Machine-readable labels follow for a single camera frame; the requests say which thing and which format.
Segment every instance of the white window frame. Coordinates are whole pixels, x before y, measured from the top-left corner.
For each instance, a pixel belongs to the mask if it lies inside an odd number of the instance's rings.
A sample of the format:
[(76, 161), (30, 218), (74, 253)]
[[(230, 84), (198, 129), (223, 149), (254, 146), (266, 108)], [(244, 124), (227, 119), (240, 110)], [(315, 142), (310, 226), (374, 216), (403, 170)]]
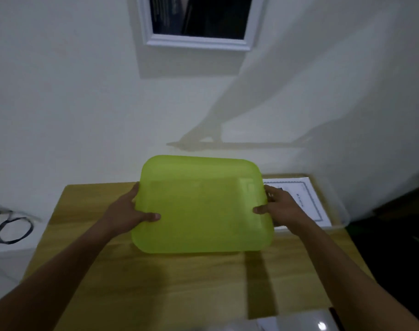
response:
[(245, 38), (241, 40), (155, 34), (152, 29), (150, 0), (138, 0), (142, 39), (144, 44), (151, 46), (250, 51), (254, 45), (263, 2), (264, 0), (252, 0)]

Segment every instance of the green plastic container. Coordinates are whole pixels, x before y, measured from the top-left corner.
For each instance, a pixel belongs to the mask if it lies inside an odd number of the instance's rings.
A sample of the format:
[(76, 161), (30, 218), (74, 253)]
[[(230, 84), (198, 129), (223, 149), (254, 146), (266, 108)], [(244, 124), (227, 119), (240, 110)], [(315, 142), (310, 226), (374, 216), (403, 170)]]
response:
[(257, 251), (271, 244), (262, 175), (247, 160), (155, 156), (142, 168), (136, 210), (160, 213), (131, 231), (147, 253)]

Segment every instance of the white wall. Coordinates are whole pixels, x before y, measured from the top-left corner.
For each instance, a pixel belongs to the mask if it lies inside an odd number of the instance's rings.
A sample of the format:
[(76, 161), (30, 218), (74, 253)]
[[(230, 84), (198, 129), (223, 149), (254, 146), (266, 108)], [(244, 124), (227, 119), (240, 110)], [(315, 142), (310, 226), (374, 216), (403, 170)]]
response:
[(139, 29), (134, 0), (0, 0), (1, 205), (47, 220), (157, 154), (322, 172), (353, 217), (419, 183), (419, 0), (268, 0), (246, 54)]

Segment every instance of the cable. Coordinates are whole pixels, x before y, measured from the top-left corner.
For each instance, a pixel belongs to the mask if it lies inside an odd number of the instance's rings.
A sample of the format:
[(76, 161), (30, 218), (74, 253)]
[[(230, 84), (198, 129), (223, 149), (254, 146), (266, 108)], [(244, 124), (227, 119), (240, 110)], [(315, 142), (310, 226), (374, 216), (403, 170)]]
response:
[(18, 243), (20, 240), (23, 240), (24, 238), (26, 238), (28, 235), (30, 235), (32, 233), (32, 231), (34, 230), (34, 224), (30, 221), (30, 219), (28, 219), (27, 217), (16, 217), (14, 219), (11, 219), (11, 216), (13, 214), (13, 211), (11, 211), (9, 213), (9, 217), (7, 218), (7, 220), (5, 220), (3, 223), (0, 224), (0, 232), (2, 231), (2, 229), (9, 223), (15, 222), (15, 221), (19, 221), (19, 220), (24, 220), (29, 222), (30, 224), (30, 228), (29, 230), (27, 230), (27, 232), (24, 234), (24, 236), (22, 236), (21, 238), (18, 239), (14, 239), (14, 240), (8, 240), (5, 241), (0, 237), (0, 244), (6, 244), (6, 245), (10, 245), (10, 244), (15, 244)]

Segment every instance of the wooden table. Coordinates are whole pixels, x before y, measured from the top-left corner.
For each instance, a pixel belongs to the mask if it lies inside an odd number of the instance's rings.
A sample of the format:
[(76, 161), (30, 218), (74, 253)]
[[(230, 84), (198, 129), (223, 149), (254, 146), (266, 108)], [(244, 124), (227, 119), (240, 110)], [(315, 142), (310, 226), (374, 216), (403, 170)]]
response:
[[(89, 228), (132, 183), (67, 186), (26, 276)], [(333, 240), (369, 273), (344, 229)], [(56, 330), (184, 330), (331, 303), (300, 240), (276, 236), (248, 253), (150, 255), (125, 234), (98, 256)]]

